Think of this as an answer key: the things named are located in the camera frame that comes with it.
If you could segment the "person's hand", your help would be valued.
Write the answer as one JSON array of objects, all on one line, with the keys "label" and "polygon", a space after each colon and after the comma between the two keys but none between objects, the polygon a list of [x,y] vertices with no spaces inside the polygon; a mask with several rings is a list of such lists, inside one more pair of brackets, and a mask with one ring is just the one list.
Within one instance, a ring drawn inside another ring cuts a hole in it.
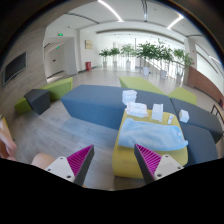
[{"label": "person's hand", "polygon": [[0,115],[0,157],[15,161],[16,148],[5,119]]}]

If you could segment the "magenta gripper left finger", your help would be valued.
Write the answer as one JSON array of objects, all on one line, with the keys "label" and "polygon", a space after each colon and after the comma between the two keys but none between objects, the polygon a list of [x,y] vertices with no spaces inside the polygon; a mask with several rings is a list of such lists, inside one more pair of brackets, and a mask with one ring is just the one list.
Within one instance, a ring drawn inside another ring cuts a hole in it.
[{"label": "magenta gripper left finger", "polygon": [[87,146],[68,157],[58,157],[46,171],[82,186],[94,156],[94,146]]}]

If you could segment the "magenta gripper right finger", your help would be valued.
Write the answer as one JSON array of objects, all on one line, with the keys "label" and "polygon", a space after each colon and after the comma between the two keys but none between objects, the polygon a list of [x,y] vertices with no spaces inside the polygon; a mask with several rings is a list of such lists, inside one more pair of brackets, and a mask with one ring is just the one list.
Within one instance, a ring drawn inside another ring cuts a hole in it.
[{"label": "magenta gripper right finger", "polygon": [[138,144],[134,146],[134,155],[146,184],[160,180],[182,169],[182,166],[170,155],[160,155]]}]

